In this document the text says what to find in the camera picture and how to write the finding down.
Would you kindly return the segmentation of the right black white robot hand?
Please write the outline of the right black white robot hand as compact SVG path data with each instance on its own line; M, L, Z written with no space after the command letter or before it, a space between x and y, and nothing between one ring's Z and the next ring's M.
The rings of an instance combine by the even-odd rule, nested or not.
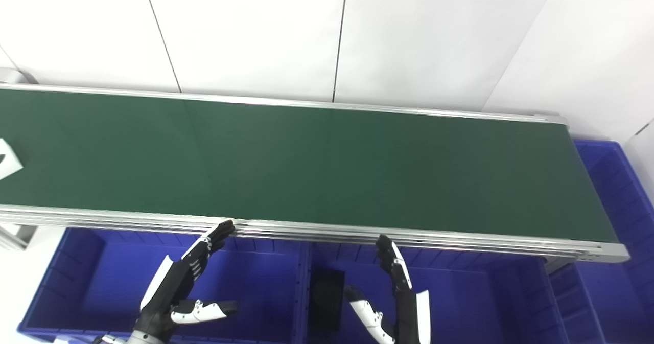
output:
M432 336L430 296L427 290L415 292L406 260L399 247L387 235L376 240L380 268L391 279L395 302L395 323L376 310L353 285L344 288L344 296L370 337L376 343L430 343Z

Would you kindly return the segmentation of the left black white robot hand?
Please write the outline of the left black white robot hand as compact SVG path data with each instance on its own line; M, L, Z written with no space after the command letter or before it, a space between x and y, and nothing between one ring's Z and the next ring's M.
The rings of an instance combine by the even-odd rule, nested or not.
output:
M236 314L236 301L189 299L209 258L236 230L232 220L206 231L178 260L166 256L141 300L139 315L128 343L168 343L180 325L222 320Z

